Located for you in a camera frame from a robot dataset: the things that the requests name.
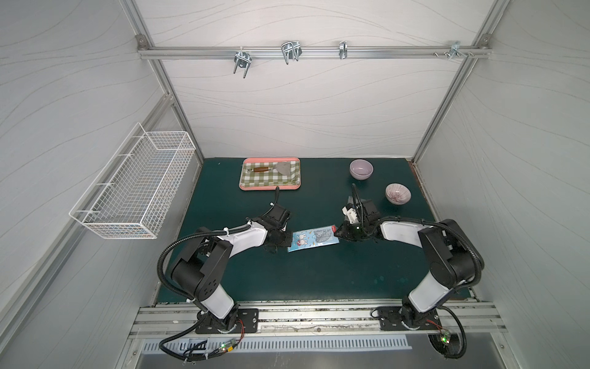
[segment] red wire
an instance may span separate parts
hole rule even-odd
[[[427,322],[429,322],[430,324],[434,324],[435,326],[437,326],[438,330],[440,331],[441,329],[444,329],[441,325],[436,324],[435,322],[433,322],[430,319],[426,319]]]
[[[240,339],[238,340],[238,343],[237,344],[239,344],[240,342],[242,342],[242,339],[244,339],[244,334],[245,334],[244,322],[242,321],[242,319],[238,319],[238,322],[240,322],[240,324],[242,325],[242,334],[240,335]]]

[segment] black mounting plate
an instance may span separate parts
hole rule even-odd
[[[376,314],[379,317],[379,327],[382,331],[430,331],[437,329],[428,322],[421,325],[418,329],[409,329],[402,323],[402,317],[398,313],[400,308],[401,306],[380,306],[377,308]],[[426,319],[432,320],[438,325],[441,323],[435,311],[431,312]]]
[[[258,330],[258,309],[238,309],[238,318],[244,322],[245,333],[256,333]],[[218,334],[218,333],[240,333],[242,327],[237,322],[230,332],[220,332],[216,329],[212,322],[211,316],[205,318],[203,323],[195,329],[196,334]]]

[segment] white wire basket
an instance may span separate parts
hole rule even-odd
[[[195,152],[184,131],[146,132],[137,125],[140,135],[129,134],[70,211],[104,239],[155,239]],[[124,146],[130,149],[120,153]]]

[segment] enclosure wall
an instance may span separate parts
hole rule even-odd
[[[486,261],[524,368],[586,368],[590,3],[514,0],[418,163]]]
[[[150,65],[139,59],[119,1],[2,2],[0,309],[162,95]],[[164,119],[176,118],[169,112]],[[0,367],[114,366],[137,307],[153,294],[156,254],[175,236],[195,167],[188,169],[159,240],[104,241],[86,234]]]
[[[470,45],[492,0],[136,0],[156,47]],[[460,61],[164,66],[206,157],[411,157]]]

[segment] metal bracket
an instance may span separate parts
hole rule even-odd
[[[238,70],[238,67],[246,68],[244,70],[244,78],[246,78],[246,73],[248,73],[248,69],[250,68],[250,64],[252,64],[252,58],[250,57],[250,54],[245,53],[240,50],[237,53],[235,53],[234,62],[235,62],[234,74],[235,74],[235,71]]]
[[[340,51],[340,59],[346,59],[348,57],[348,42],[342,41],[338,50]]]
[[[288,41],[281,45],[281,52],[285,58],[285,63],[289,64],[289,59],[295,59],[299,61],[299,55],[301,55],[301,45],[299,41]]]
[[[451,45],[451,49],[444,53],[447,56],[447,59],[452,59],[454,57],[464,57],[464,58],[468,58],[469,55],[462,53],[461,51],[459,51],[459,41],[455,41],[452,45]]]
[[[377,308],[377,316],[379,317],[379,328],[381,331],[428,331],[436,329],[434,325],[425,323],[419,328],[410,329],[402,321],[401,315],[398,313],[401,306],[381,306]],[[432,312],[427,319],[432,320],[440,325],[440,320],[436,312]]]
[[[245,333],[256,333],[258,331],[258,309],[238,309],[238,319],[244,322]],[[240,333],[240,323],[236,323],[230,332]],[[195,329],[196,334],[219,334],[210,316],[205,318],[203,323]]]
[[[147,50],[148,49],[148,39],[144,35],[135,35],[135,39],[137,40],[137,49],[138,50]]]
[[[489,33],[481,35],[481,39],[477,43],[477,47],[478,48],[490,48],[490,39],[491,39],[491,34],[489,34]]]

